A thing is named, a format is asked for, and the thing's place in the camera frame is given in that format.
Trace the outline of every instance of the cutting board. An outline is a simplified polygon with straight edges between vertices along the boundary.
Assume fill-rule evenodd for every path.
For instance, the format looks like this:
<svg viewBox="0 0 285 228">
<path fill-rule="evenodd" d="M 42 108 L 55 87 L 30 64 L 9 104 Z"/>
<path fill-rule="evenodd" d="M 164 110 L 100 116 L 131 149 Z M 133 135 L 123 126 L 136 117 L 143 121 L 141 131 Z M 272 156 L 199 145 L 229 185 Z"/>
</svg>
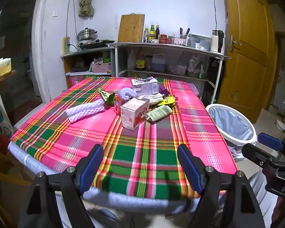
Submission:
<svg viewBox="0 0 285 228">
<path fill-rule="evenodd" d="M 122 15 L 117 42 L 141 42 L 143 39 L 144 23 L 144 14 Z"/>
</svg>

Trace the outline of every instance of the power strip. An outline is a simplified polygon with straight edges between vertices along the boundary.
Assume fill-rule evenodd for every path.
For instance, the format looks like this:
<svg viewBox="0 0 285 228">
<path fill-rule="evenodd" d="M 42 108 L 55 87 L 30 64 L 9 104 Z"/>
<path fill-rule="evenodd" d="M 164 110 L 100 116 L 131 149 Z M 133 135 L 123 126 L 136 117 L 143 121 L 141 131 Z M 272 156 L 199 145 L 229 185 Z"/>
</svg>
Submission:
<svg viewBox="0 0 285 228">
<path fill-rule="evenodd" d="M 68 54 L 70 52 L 70 46 L 68 45 L 70 43 L 70 37 L 64 37 L 62 39 L 62 54 Z"/>
</svg>

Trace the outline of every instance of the trash can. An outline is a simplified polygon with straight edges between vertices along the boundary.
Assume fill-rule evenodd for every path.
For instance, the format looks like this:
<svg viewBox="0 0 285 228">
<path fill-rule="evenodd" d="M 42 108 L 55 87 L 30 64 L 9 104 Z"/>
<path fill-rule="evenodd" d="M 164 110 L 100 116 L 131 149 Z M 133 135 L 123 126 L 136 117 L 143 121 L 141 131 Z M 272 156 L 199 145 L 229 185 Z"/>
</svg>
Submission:
<svg viewBox="0 0 285 228">
<path fill-rule="evenodd" d="M 252 123 L 242 113 L 223 104 L 210 104 L 206 110 L 225 139 L 234 161 L 244 160 L 242 147 L 247 143 L 257 143 Z"/>
</svg>

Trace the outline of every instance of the doorway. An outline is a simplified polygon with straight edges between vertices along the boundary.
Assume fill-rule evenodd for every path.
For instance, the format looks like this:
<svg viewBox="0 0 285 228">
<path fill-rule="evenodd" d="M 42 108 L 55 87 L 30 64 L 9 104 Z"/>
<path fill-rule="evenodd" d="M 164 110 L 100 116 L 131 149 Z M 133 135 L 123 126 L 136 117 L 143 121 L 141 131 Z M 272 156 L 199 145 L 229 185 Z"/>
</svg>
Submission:
<svg viewBox="0 0 285 228">
<path fill-rule="evenodd" d="M 32 61 L 35 2 L 9 0 L 0 13 L 0 58 L 11 58 L 12 70 L 16 70 L 4 81 L 0 99 L 13 126 L 42 104 Z"/>
</svg>

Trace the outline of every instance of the white thermos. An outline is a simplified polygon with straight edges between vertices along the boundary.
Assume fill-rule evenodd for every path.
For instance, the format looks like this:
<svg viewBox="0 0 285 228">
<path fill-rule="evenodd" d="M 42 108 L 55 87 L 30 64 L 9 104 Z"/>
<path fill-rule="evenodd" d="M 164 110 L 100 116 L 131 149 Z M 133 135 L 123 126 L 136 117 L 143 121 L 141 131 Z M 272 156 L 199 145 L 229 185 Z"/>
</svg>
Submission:
<svg viewBox="0 0 285 228">
<path fill-rule="evenodd" d="M 221 53 L 223 45 L 225 44 L 224 32 L 222 30 L 213 30 L 211 36 L 210 51 Z"/>
</svg>

